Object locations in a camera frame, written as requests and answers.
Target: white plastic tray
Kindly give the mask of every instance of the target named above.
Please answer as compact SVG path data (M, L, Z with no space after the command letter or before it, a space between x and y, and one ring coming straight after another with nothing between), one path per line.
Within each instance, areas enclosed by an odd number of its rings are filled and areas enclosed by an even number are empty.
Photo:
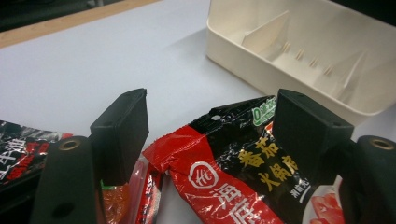
M212 0L207 56L358 125L396 102L396 29L326 0Z

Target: logo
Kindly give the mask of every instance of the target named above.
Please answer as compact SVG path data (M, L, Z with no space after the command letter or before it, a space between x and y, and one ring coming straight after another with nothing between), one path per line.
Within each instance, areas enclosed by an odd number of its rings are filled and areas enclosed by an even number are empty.
M275 97L267 100L260 107L251 109L253 113L253 124L260 126L275 114L276 100Z
M198 161L190 168L189 181L197 189L210 189L218 183L219 176L207 162Z

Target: white table surface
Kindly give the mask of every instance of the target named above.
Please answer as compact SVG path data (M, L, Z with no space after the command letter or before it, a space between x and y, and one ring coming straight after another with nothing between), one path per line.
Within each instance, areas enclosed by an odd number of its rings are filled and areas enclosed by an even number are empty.
M0 119L90 135L122 93L148 90L145 145L208 112L259 96L205 56L209 0L162 0L0 49ZM396 105L356 127L396 141ZM165 178L157 223L201 223Z

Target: wooden table edge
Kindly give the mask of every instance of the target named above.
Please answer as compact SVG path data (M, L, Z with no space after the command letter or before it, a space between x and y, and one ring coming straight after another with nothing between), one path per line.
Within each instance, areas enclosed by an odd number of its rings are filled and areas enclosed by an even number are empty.
M159 0L124 0L49 21L42 21L21 28L4 31L0 33L0 49L158 1Z

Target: green label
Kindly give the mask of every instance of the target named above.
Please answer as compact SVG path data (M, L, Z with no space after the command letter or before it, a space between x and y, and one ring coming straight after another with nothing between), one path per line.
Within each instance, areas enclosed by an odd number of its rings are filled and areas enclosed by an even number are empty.
M276 101L275 97L267 100L260 107L251 109L253 113L253 124L256 126L262 125L265 121L270 119L275 114Z

